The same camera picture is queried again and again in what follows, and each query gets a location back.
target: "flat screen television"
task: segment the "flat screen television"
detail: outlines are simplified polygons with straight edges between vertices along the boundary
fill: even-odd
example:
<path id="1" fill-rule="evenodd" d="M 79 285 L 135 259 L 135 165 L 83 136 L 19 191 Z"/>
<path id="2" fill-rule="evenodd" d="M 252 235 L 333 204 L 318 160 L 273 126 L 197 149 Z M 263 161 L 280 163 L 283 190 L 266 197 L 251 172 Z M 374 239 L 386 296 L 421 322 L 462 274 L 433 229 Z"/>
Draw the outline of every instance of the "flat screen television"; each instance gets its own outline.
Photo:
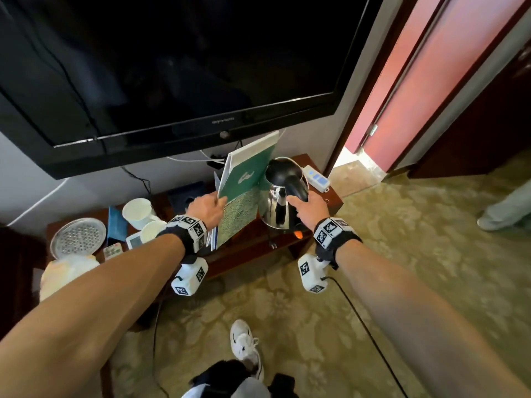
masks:
<path id="1" fill-rule="evenodd" d="M 64 178 L 334 114 L 381 2 L 2 0 L 0 130 Z"/>

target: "forearm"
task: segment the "forearm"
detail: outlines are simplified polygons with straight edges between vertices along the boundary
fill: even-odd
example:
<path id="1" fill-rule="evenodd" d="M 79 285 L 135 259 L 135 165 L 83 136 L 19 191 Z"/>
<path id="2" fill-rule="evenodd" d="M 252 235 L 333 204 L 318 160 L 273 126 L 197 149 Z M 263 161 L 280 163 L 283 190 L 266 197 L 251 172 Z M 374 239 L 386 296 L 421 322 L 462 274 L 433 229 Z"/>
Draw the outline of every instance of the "forearm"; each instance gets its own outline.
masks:
<path id="1" fill-rule="evenodd" d="M 183 255 L 182 242 L 164 235 L 44 300 L 0 342 L 0 396 L 70 396 L 101 368 Z"/>
<path id="2" fill-rule="evenodd" d="M 399 265 L 358 241 L 337 261 L 375 322 L 437 397 L 530 396 L 453 308 Z"/>

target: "person's left hand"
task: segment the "person's left hand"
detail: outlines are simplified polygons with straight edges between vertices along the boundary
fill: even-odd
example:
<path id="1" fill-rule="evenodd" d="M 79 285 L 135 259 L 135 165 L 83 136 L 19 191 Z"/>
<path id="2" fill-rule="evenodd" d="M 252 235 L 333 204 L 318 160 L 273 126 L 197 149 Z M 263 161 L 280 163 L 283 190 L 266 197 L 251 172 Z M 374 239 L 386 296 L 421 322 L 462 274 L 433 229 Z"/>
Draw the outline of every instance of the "person's left hand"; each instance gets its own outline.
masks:
<path id="1" fill-rule="evenodd" d="M 211 230 L 222 220 L 225 204 L 227 197 L 218 200 L 218 192 L 205 194 L 190 203 L 186 214 L 201 219 L 207 230 Z"/>

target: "metal tray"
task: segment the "metal tray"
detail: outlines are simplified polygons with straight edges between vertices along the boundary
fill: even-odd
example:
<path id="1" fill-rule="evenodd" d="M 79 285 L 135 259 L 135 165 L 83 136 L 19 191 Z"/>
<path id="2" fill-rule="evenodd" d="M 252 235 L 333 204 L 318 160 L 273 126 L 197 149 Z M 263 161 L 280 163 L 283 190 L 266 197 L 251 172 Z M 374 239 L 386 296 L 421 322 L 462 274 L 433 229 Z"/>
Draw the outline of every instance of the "metal tray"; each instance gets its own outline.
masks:
<path id="1" fill-rule="evenodd" d="M 81 218 L 60 228 L 50 243 L 51 254 L 59 259 L 68 254 L 90 255 L 105 241 L 107 229 L 95 218 Z"/>

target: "dark wooden door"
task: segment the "dark wooden door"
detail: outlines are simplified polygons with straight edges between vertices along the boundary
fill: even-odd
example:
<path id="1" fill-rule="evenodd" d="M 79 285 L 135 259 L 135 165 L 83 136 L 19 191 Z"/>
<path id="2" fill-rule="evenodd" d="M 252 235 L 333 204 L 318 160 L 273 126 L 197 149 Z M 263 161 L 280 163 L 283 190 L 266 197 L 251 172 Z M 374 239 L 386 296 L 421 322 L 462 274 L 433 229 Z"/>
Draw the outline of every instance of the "dark wooden door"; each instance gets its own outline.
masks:
<path id="1" fill-rule="evenodd" d="M 531 145 L 531 40 L 448 127 L 409 178 L 486 174 Z"/>

